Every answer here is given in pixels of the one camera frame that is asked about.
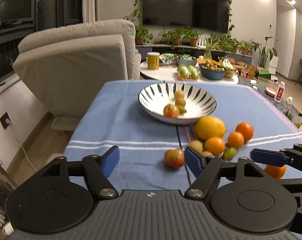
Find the teal bowl of longans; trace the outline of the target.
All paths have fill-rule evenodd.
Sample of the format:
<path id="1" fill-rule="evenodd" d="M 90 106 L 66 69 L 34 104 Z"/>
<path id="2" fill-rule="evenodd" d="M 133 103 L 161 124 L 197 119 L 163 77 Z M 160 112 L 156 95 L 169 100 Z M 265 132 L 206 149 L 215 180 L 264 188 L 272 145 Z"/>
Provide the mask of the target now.
<path id="1" fill-rule="evenodd" d="M 210 64 L 199 64 L 201 75 L 209 80 L 222 80 L 225 77 L 226 70 L 218 70 Z"/>

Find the small green mango fruit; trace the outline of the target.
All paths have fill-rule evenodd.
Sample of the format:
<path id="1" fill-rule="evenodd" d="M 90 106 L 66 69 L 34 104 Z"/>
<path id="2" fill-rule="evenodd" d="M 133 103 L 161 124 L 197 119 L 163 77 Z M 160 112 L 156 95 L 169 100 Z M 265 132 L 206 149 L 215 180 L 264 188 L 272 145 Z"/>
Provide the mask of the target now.
<path id="1" fill-rule="evenodd" d="M 228 147 L 224 150 L 222 159 L 223 160 L 232 160 L 238 152 L 238 149 L 236 147 Z"/>

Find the white bowl with dark stripes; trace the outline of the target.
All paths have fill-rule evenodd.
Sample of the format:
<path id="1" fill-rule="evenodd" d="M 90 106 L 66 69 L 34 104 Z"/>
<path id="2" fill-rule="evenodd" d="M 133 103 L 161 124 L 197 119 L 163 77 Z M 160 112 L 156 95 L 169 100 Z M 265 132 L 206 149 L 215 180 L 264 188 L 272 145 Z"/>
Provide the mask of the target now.
<path id="1" fill-rule="evenodd" d="M 138 100 L 150 116 L 172 125 L 193 124 L 217 106 L 208 91 L 187 83 L 151 84 L 140 91 Z"/>

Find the brown longan near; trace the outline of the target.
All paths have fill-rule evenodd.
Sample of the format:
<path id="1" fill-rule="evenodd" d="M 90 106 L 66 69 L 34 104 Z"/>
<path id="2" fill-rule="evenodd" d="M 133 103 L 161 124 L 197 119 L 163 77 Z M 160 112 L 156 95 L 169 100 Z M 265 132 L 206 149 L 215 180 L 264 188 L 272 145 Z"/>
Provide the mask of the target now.
<path id="1" fill-rule="evenodd" d="M 186 100 L 184 100 L 183 98 L 178 98 L 175 100 L 175 105 L 181 105 L 181 106 L 185 107 Z"/>

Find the orange tangerine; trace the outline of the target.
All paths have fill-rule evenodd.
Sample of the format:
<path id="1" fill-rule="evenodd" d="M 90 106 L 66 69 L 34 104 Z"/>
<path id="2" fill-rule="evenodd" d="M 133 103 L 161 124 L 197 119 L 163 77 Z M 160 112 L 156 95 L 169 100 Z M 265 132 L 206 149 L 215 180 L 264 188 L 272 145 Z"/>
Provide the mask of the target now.
<path id="1" fill-rule="evenodd" d="M 204 148 L 214 156 L 219 156 L 225 150 L 225 142 L 220 137 L 211 137 L 204 143 Z"/>
<path id="2" fill-rule="evenodd" d="M 245 142 L 250 141 L 254 135 L 253 126 L 247 122 L 239 123 L 235 130 L 243 135 Z"/>
<path id="3" fill-rule="evenodd" d="M 274 179 L 281 179 L 286 173 L 286 166 L 277 167 L 273 165 L 266 165 L 265 172 Z"/>
<path id="4" fill-rule="evenodd" d="M 228 137 L 229 147 L 234 147 L 239 149 L 244 145 L 244 142 L 245 142 L 244 136 L 238 131 L 231 133 Z"/>

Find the large yellow citrus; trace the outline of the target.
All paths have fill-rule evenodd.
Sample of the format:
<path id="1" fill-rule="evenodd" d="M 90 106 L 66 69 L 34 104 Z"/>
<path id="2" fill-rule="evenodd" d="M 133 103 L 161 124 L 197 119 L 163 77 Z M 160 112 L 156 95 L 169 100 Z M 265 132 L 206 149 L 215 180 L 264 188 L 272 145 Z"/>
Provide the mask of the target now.
<path id="1" fill-rule="evenodd" d="M 196 136 L 206 141 L 212 137 L 222 138 L 226 133 L 224 122 L 215 116 L 204 116 L 200 118 L 194 126 Z"/>

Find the bunch of bananas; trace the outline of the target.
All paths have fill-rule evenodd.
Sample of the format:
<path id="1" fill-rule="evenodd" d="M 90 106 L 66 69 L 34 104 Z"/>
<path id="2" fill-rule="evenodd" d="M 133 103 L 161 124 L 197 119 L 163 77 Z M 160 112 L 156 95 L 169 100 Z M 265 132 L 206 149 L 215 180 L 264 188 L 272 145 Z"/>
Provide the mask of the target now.
<path id="1" fill-rule="evenodd" d="M 233 78 L 234 76 L 238 76 L 238 70 L 230 63 L 227 56 L 222 57 L 219 60 L 219 64 L 226 70 L 225 78 Z"/>

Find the orange tangerine front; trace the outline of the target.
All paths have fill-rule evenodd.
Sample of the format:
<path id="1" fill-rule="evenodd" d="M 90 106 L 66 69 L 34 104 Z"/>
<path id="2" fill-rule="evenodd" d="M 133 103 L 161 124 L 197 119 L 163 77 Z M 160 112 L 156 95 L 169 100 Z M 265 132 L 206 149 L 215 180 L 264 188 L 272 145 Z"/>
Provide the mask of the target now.
<path id="1" fill-rule="evenodd" d="M 204 148 L 214 156 L 219 156 L 225 150 L 225 142 L 220 137 L 211 137 L 204 143 Z"/>

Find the black wall television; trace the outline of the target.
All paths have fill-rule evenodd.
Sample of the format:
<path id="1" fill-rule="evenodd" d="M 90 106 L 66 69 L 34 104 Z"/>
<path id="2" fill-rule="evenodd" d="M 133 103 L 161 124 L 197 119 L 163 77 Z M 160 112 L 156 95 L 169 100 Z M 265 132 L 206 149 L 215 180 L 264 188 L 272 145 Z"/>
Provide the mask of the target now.
<path id="1" fill-rule="evenodd" d="M 228 33 L 230 0 L 143 0 L 143 24 Z"/>

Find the wall power outlet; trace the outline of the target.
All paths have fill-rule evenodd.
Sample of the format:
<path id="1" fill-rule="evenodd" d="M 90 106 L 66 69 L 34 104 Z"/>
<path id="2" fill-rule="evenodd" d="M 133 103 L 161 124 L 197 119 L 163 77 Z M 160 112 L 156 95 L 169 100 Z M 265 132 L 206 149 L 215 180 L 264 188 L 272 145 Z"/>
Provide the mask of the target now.
<path id="1" fill-rule="evenodd" d="M 4 130 L 6 130 L 8 126 L 11 126 L 11 120 L 7 112 L 0 117 L 0 123 Z"/>

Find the brown longan fruit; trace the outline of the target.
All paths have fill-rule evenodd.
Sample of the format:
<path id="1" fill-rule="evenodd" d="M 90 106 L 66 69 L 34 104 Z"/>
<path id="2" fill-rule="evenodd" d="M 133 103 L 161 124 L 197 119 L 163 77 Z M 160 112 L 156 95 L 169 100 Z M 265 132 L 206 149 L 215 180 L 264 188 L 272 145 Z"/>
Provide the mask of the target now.
<path id="1" fill-rule="evenodd" d="M 192 149 L 194 149 L 198 153 L 202 153 L 202 151 L 203 151 L 203 144 L 199 140 L 191 141 L 188 146 L 191 147 Z"/>

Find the round white coffee table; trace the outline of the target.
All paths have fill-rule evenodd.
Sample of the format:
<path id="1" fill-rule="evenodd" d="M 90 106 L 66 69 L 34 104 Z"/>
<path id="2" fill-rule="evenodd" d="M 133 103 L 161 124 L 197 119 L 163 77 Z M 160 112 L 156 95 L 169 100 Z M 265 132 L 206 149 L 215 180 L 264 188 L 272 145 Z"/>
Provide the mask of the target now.
<path id="1" fill-rule="evenodd" d="M 159 80 L 159 81 L 184 81 L 184 80 L 180 80 L 177 77 L 176 70 L 177 70 L 176 64 L 159 67 L 158 70 L 148 70 L 147 61 L 144 61 L 140 64 L 140 74 L 144 79 L 152 79 L 152 80 Z M 234 76 L 231 79 L 224 77 L 222 80 L 214 81 L 203 77 L 200 72 L 200 78 L 198 80 L 192 80 L 192 81 L 223 83 L 226 85 L 237 85 L 239 83 L 239 77 Z"/>

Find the tray of green apples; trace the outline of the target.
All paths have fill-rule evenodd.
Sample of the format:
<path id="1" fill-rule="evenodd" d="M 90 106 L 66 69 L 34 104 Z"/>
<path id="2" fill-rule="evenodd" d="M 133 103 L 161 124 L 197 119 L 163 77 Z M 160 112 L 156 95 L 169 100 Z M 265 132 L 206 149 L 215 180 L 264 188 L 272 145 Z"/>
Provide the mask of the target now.
<path id="1" fill-rule="evenodd" d="M 177 73 L 177 77 L 180 80 L 184 80 L 184 81 L 198 80 L 200 78 L 199 69 L 192 65 L 186 66 L 184 64 L 180 64 L 177 67 L 176 73 Z"/>

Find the grey blue snack bowl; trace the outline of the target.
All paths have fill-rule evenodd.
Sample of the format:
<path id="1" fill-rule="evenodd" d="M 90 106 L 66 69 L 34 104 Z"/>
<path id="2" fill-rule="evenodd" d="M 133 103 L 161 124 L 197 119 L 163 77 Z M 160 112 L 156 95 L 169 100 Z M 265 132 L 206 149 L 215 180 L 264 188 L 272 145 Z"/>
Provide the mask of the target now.
<path id="1" fill-rule="evenodd" d="M 196 59 L 194 57 L 188 57 L 186 59 L 183 59 L 182 57 L 175 57 L 176 64 L 179 65 L 185 65 L 185 66 L 195 66 L 196 65 Z"/>

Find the brown longan far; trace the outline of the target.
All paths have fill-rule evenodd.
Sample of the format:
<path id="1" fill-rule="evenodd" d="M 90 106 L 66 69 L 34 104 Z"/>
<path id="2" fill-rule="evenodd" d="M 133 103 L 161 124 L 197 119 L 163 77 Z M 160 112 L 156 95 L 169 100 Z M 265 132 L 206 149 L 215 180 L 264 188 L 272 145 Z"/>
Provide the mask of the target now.
<path id="1" fill-rule="evenodd" d="M 178 98 L 183 98 L 184 99 L 185 97 L 185 93 L 183 90 L 177 90 L 175 93 L 174 93 L 174 98 L 175 99 L 178 99 Z"/>

